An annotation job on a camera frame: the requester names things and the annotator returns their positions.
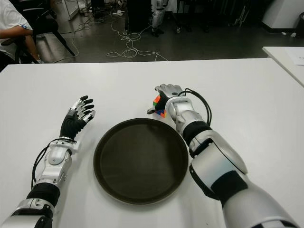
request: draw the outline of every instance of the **wire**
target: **wire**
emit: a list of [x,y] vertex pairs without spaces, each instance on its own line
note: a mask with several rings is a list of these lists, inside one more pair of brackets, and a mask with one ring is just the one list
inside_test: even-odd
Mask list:
[[207,101],[198,92],[195,92],[194,90],[189,89],[189,88],[186,88],[185,91],[180,92],[178,94],[178,96],[180,96],[182,94],[186,95],[187,93],[195,95],[205,105],[205,108],[207,111],[207,125],[210,126],[211,120],[212,120],[212,112],[211,112],[211,108],[210,108],[209,104],[207,103]]
[[148,28],[150,28],[151,26],[148,26],[147,28],[145,28],[144,30],[142,30],[140,33],[131,33],[129,34],[128,36],[124,36],[124,35],[121,35],[119,33],[118,30],[115,30],[113,28],[113,24],[114,22],[117,21],[117,18],[119,19],[123,19],[119,16],[117,17],[113,17],[111,13],[107,13],[105,14],[107,15],[108,17],[111,17],[111,19],[113,19],[113,21],[111,22],[106,22],[106,16],[102,19],[93,19],[93,18],[89,18],[86,22],[82,23],[82,24],[79,24],[78,25],[78,29],[74,30],[74,31],[71,31],[71,32],[63,32],[61,34],[68,34],[68,33],[73,33],[73,39],[72,39],[72,45],[74,46],[74,48],[77,50],[77,54],[75,56],[71,56],[71,57],[66,57],[66,58],[63,58],[63,59],[60,59],[60,60],[57,60],[53,63],[58,63],[58,62],[61,62],[65,59],[69,59],[69,58],[74,58],[74,57],[77,57],[80,55],[80,52],[78,50],[78,48],[76,47],[75,43],[74,43],[74,40],[75,40],[75,33],[76,32],[79,32],[79,31],[83,31],[83,30],[89,30],[91,29],[91,26],[93,24],[111,24],[111,29],[114,31],[114,32],[117,32],[117,34],[121,37],[121,41],[125,40],[126,41],[126,47],[127,49],[125,51],[123,51],[122,53],[118,53],[118,52],[109,52],[106,54],[106,56],[108,57],[118,57],[118,56],[121,56],[121,57],[124,57],[124,58],[134,58],[136,57],[137,55],[140,55],[140,56],[150,56],[150,55],[155,55],[155,59],[154,61],[157,60],[157,57],[161,57],[163,58],[164,60],[168,61],[164,56],[162,56],[159,52],[153,52],[153,51],[145,51],[145,50],[139,50],[137,48],[134,47],[134,42],[135,41],[139,41],[141,39],[141,34],[147,30]]
[[53,63],[58,63],[58,62],[60,62],[60,61],[62,61],[62,60],[65,60],[65,59],[68,59],[68,58],[74,58],[74,57],[79,56],[80,52],[79,52],[78,48],[76,47],[76,45],[74,44],[75,33],[76,33],[76,31],[74,31],[74,34],[73,34],[72,45],[73,45],[73,46],[75,47],[75,49],[77,50],[77,54],[76,54],[75,56],[70,56],[70,57],[66,57],[66,58],[57,60],[57,61],[55,61],[55,62],[53,62]]
[[69,141],[69,142],[73,142],[75,143],[76,141],[73,140],[73,139],[64,139],[64,138],[57,138],[57,139],[54,139],[52,141],[49,142],[49,144],[43,148],[43,150],[38,154],[36,160],[35,160],[35,163],[33,165],[33,169],[32,169],[32,180],[31,180],[31,189],[33,188],[33,184],[34,182],[36,182],[36,177],[35,177],[35,174],[36,174],[36,168],[38,166],[38,164],[40,163],[40,161],[42,160],[42,158],[44,157],[44,155],[46,154],[51,142],[53,141],[56,141],[56,140],[66,140],[66,141]]
[[111,29],[114,31],[114,32],[117,32],[117,34],[121,37],[121,41],[125,40],[126,43],[126,47],[127,49],[125,51],[123,51],[122,53],[118,53],[116,51],[112,51],[112,52],[109,52],[106,54],[106,56],[108,57],[118,57],[118,56],[121,56],[121,57],[124,57],[124,58],[134,58],[136,57],[137,55],[140,55],[140,56],[150,56],[150,55],[156,55],[155,56],[155,59],[154,61],[157,60],[157,57],[160,56],[162,57],[164,60],[168,61],[165,57],[163,57],[162,55],[159,54],[159,52],[154,52],[154,51],[142,51],[142,50],[139,50],[137,48],[134,47],[134,42],[135,41],[139,41],[142,37],[141,37],[141,34],[147,30],[148,28],[151,27],[148,26],[147,28],[145,28],[143,31],[141,31],[140,33],[131,33],[129,34],[128,36],[124,36],[124,35],[121,35],[119,33],[118,30],[115,30],[113,28],[113,23],[115,22],[116,20],[114,20],[112,23],[111,23]]

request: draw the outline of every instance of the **chair leg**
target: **chair leg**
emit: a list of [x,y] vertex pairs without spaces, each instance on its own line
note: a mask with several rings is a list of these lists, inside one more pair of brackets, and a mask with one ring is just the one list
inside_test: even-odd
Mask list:
[[21,48],[21,50],[22,50],[22,52],[24,53],[24,54],[26,54],[27,55],[27,57],[29,57],[30,58],[30,60],[33,62],[33,63],[36,63],[36,64],[38,64],[39,62],[27,51],[27,49],[25,48],[25,47],[20,47]]
[[59,41],[66,47],[66,49],[71,53],[72,56],[75,56],[74,52],[68,47],[66,40],[60,35],[58,31],[53,31],[53,34],[59,39]]
[[20,51],[22,51],[24,54],[27,55],[27,57],[29,57],[29,59],[33,62],[38,64],[39,62],[28,52],[27,48],[23,45],[23,43],[16,43],[17,45],[17,50],[15,53],[15,62],[19,63],[19,55],[20,55]]

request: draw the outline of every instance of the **white shirt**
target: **white shirt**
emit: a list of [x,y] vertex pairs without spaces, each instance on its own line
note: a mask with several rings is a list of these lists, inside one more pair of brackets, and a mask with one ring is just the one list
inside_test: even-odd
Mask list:
[[[0,30],[21,26],[33,30],[28,21],[16,10],[9,0],[0,0]],[[16,45],[1,46],[7,39],[0,39],[0,51],[15,59]]]

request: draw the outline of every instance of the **black cable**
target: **black cable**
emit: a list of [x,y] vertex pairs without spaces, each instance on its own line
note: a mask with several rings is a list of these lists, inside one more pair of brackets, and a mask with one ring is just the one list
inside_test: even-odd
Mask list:
[[185,96],[187,93],[195,95],[205,105],[205,108],[207,111],[207,125],[210,126],[211,120],[212,120],[212,112],[211,112],[211,108],[210,108],[209,104],[207,103],[207,101],[198,92],[195,92],[194,90],[189,89],[189,88],[186,88],[184,91],[180,92],[178,94],[178,96],[180,96],[182,94],[184,94],[184,96]]
[[53,141],[56,141],[56,140],[66,140],[66,141],[69,141],[69,142],[73,142],[75,143],[76,141],[73,140],[73,139],[64,139],[64,138],[57,138],[57,139],[54,139],[52,141],[49,142],[49,144],[43,148],[43,150],[38,154],[36,160],[35,160],[35,163],[33,165],[33,169],[32,169],[32,180],[31,180],[31,189],[33,188],[33,184],[34,182],[36,182],[36,177],[35,177],[35,173],[36,173],[36,168],[38,166],[38,164],[40,163],[40,161],[42,160],[42,158],[44,157],[44,155],[46,154],[51,142]]

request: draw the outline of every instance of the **rubik's cube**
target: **rubik's cube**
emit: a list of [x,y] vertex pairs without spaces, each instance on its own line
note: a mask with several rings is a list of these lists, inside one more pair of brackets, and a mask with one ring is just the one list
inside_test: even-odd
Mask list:
[[[161,98],[161,96],[158,95],[158,96],[154,99],[154,101],[153,101],[153,106],[154,106],[154,107],[155,107],[155,106],[157,105],[157,103],[160,101],[160,98]],[[163,117],[163,118],[165,118],[166,115],[167,115],[166,110],[158,110],[158,111],[155,111],[155,113],[158,114],[158,115],[160,115],[160,116]]]

